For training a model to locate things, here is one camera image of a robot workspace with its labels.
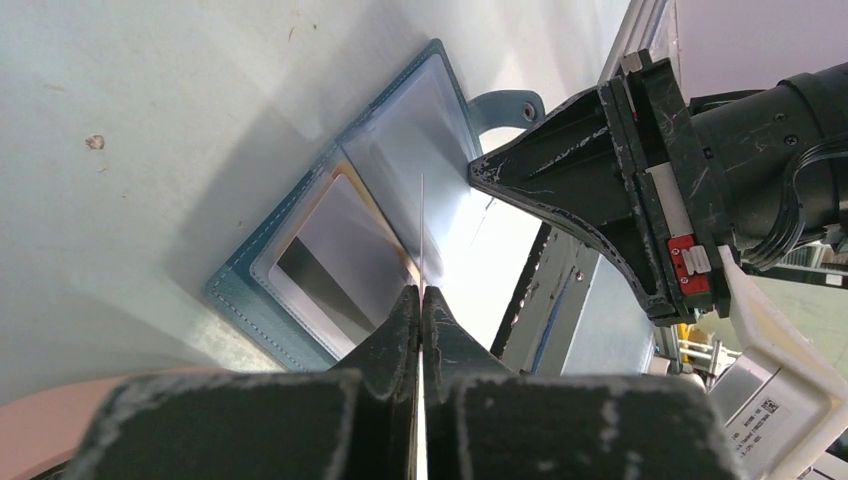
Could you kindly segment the blue card holder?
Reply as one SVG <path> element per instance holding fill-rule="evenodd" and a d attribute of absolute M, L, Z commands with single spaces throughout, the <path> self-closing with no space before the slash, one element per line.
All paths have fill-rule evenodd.
<path fill-rule="evenodd" d="M 458 272 L 491 201 L 468 183 L 481 136 L 545 114 L 532 90 L 467 98 L 431 40 L 209 278 L 205 299 L 285 368 L 331 367 L 404 287 Z"/>

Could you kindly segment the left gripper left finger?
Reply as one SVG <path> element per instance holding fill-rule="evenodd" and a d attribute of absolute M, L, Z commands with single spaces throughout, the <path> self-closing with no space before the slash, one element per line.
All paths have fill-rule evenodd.
<path fill-rule="evenodd" d="M 67 479 L 411 479 L 419 290 L 332 368 L 135 377 L 96 411 Z"/>

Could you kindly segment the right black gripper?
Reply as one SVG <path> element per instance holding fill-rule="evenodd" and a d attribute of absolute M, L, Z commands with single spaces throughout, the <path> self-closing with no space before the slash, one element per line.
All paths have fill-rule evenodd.
<path fill-rule="evenodd" d="M 619 92 L 645 157 L 640 207 L 601 96 Z M 598 251 L 652 321 L 669 317 L 670 296 L 680 317 L 726 317 L 721 248 L 755 271 L 813 242 L 847 249 L 847 67 L 688 101 L 670 60 L 639 50 L 600 88 L 472 161 L 468 181 Z"/>

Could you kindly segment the gold credit card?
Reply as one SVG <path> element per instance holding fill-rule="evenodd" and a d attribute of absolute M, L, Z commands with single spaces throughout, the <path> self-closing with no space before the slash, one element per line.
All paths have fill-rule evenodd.
<path fill-rule="evenodd" d="M 369 211 L 369 214 L 380 226 L 386 238 L 396 250 L 399 258 L 401 259 L 401 262 L 404 265 L 404 268 L 408 272 L 411 283 L 418 284 L 421 280 L 421 273 L 419 267 L 416 265 L 412 256 L 409 254 L 403 243 L 400 241 L 399 237 L 392 228 L 392 225 L 388 221 L 387 217 L 384 215 L 384 212 L 374 199 L 373 195 L 368 190 L 366 184 L 356 172 L 354 166 L 347 160 L 341 161 L 340 163 L 332 167 L 332 169 L 330 170 L 330 175 L 333 180 L 335 180 L 339 176 L 345 176 L 351 182 L 354 191 L 364 202 L 366 209 Z"/>

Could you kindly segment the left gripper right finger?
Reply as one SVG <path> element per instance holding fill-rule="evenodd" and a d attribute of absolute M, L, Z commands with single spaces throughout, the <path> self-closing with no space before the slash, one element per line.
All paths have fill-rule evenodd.
<path fill-rule="evenodd" d="M 424 291 L 421 340 L 433 479 L 738 479 L 716 411 L 667 376 L 513 372 Z"/>

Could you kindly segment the pink oval tray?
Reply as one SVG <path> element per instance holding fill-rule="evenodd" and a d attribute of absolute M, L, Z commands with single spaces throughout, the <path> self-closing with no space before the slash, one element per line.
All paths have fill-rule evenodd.
<path fill-rule="evenodd" d="M 71 479 L 69 468 L 101 404 L 139 373 L 51 388 L 1 407 L 1 477 Z"/>

